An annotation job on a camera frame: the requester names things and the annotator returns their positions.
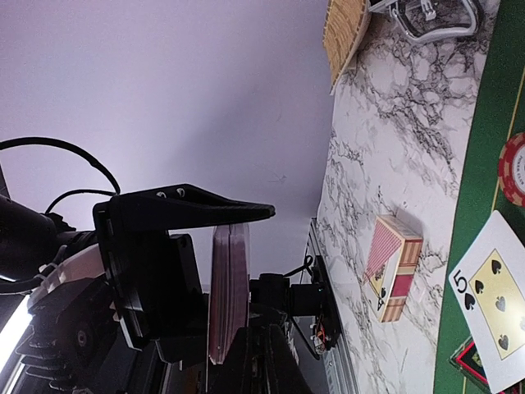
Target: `poker chip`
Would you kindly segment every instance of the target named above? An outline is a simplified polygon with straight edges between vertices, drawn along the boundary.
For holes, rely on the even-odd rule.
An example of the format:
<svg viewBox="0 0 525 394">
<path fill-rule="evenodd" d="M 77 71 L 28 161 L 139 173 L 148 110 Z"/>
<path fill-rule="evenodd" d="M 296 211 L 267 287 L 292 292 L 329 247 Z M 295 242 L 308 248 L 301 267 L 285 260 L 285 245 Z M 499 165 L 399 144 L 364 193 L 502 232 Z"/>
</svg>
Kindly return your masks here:
<svg viewBox="0 0 525 394">
<path fill-rule="evenodd" d="M 501 150 L 498 182 L 511 203 L 525 207 L 525 133 L 513 136 Z"/>
</svg>

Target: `white wall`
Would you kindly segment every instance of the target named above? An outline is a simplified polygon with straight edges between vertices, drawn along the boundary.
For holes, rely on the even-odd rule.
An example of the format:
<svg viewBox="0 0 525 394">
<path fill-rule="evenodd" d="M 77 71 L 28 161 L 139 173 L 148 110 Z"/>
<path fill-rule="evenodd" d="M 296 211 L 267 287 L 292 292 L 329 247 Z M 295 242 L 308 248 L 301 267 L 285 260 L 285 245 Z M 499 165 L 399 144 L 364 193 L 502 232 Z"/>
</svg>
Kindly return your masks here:
<svg viewBox="0 0 525 394">
<path fill-rule="evenodd" d="M 252 225 L 252 273 L 301 263 L 325 170 L 332 101 L 326 2 L 0 0 L 0 136 L 80 145 L 123 191 L 181 182 L 274 204 Z M 2 152 L 11 197 L 44 210 L 108 188 L 51 148 Z M 97 197 L 56 211 L 92 228 Z M 211 230 L 194 233 L 209 278 Z"/>
</svg>

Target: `white marble surface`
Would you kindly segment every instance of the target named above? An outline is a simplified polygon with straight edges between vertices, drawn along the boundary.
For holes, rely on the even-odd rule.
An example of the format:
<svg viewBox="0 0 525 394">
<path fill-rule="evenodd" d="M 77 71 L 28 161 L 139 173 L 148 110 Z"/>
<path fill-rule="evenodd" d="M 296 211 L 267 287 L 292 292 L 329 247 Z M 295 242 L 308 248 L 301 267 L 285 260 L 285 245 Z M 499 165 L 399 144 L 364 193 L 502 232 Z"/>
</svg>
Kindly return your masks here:
<svg viewBox="0 0 525 394">
<path fill-rule="evenodd" d="M 374 18 L 357 69 L 336 91 L 317 215 L 361 393 L 432 393 L 456 199 L 498 0 L 475 39 L 424 46 Z M 424 237 L 396 323 L 378 323 L 361 291 L 375 215 Z"/>
</svg>

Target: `spade symbol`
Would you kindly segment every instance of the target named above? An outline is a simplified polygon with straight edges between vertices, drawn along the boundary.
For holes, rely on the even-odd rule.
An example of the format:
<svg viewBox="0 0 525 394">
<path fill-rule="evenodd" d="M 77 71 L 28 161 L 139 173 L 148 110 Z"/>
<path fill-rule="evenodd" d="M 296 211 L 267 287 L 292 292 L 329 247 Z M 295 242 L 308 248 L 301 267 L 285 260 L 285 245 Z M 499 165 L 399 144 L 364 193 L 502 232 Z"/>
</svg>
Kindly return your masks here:
<svg viewBox="0 0 525 394">
<path fill-rule="evenodd" d="M 501 312 L 505 311 L 505 297 L 501 296 L 497 298 L 497 301 L 495 302 L 495 307 L 499 309 Z"/>
<path fill-rule="evenodd" d="M 476 304 L 476 300 L 474 300 L 473 295 L 465 293 L 465 308 L 467 310 L 473 310 L 475 304 Z"/>
<path fill-rule="evenodd" d="M 492 273 L 497 274 L 501 271 L 501 263 L 498 260 L 492 260 Z"/>
<path fill-rule="evenodd" d="M 509 349 L 509 337 L 506 335 L 500 335 L 500 339 L 498 340 L 498 345 L 501 346 L 501 349 L 507 350 Z"/>
<path fill-rule="evenodd" d="M 475 281 L 474 288 L 476 289 L 476 294 L 481 294 L 483 292 L 483 289 L 485 288 L 485 285 L 483 284 L 483 282 Z"/>
</svg>

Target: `wicker basket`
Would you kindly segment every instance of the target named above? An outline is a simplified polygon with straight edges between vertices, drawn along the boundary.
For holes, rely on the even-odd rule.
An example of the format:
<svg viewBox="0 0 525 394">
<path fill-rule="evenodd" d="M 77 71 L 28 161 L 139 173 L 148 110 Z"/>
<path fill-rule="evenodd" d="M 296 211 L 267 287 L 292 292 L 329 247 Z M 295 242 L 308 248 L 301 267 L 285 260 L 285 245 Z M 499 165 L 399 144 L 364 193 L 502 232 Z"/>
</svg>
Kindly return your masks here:
<svg viewBox="0 0 525 394">
<path fill-rule="evenodd" d="M 330 94 L 361 43 L 369 21 L 367 0 L 330 0 L 322 36 L 331 70 Z"/>
</svg>

